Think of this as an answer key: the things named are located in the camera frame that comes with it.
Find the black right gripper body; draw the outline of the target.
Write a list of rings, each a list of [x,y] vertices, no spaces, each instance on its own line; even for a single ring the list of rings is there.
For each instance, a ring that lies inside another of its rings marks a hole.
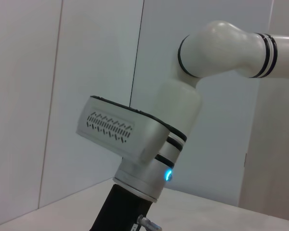
[[[140,215],[146,216],[151,201],[136,196],[123,187],[114,184],[91,227],[92,231],[139,231]]]

